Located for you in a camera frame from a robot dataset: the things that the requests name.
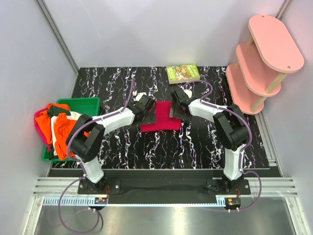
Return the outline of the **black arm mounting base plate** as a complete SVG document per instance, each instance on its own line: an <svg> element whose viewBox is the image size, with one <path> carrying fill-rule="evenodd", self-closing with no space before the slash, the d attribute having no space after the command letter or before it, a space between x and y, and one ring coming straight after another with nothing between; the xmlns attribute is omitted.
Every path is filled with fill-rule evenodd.
<svg viewBox="0 0 313 235"><path fill-rule="evenodd" d="M211 195L250 195L250 185L241 176L230 182L221 169L105 170L98 183L80 180L78 194L123 194L129 191L198 191Z"/></svg>

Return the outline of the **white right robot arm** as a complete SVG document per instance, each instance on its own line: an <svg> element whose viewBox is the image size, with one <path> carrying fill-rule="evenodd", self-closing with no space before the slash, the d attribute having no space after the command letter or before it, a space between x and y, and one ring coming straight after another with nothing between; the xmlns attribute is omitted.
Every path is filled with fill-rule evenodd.
<svg viewBox="0 0 313 235"><path fill-rule="evenodd" d="M214 123L216 135L225 148L222 188L233 194L243 180L243 153L252 141L251 129L239 106L221 106L192 96L188 90L179 88L171 92L171 118L190 121L200 117Z"/></svg>

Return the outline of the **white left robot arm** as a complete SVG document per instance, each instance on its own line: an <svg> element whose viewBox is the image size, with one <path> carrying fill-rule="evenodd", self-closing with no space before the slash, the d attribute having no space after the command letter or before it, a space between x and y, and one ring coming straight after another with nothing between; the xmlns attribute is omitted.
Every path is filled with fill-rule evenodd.
<svg viewBox="0 0 313 235"><path fill-rule="evenodd" d="M124 126L155 123L155 109L156 101L140 93L135 101L114 112L94 117L86 114L79 116L66 140L67 153L74 154L69 158L81 166L92 192L100 194L106 187L104 172L98 161L103 137Z"/></svg>

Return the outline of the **crimson red t shirt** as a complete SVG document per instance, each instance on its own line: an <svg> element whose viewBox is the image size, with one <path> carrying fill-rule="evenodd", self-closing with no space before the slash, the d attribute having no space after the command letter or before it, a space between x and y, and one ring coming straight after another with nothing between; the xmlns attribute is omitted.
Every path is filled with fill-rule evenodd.
<svg viewBox="0 0 313 235"><path fill-rule="evenodd" d="M179 130L181 127L181 119L170 117L171 105L171 101L157 101L156 123L141 125L141 132Z"/></svg>

